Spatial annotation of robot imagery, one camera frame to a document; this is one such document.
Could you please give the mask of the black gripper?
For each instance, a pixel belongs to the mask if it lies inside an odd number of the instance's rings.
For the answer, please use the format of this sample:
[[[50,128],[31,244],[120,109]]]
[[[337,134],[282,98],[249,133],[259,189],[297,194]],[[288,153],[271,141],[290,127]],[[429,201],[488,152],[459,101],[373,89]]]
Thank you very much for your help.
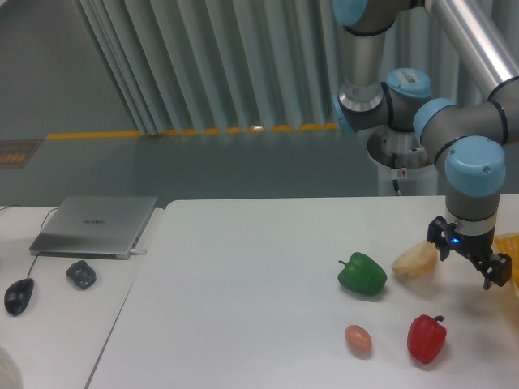
[[[492,285],[503,287],[511,278],[511,257],[503,253],[494,253],[491,245],[495,227],[479,229],[474,232],[461,223],[448,223],[442,216],[437,216],[427,227],[427,241],[439,252],[440,261],[444,261],[450,251],[456,251],[468,259],[484,278],[483,288]]]

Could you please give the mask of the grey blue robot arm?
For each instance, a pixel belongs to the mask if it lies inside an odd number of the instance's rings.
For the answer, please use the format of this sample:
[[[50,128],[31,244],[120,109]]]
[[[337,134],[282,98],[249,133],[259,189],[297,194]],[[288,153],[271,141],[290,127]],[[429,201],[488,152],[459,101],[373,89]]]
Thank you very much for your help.
[[[447,34],[486,100],[460,107],[432,98],[418,71],[377,79],[384,35],[398,13],[423,8]],[[352,70],[332,102],[339,127],[386,126],[413,135],[444,179],[446,213],[428,226],[440,257],[468,259],[484,287],[506,284],[512,260],[492,248],[506,175],[505,145],[518,140],[518,62],[490,17],[473,1],[335,1],[337,22],[354,38]]]

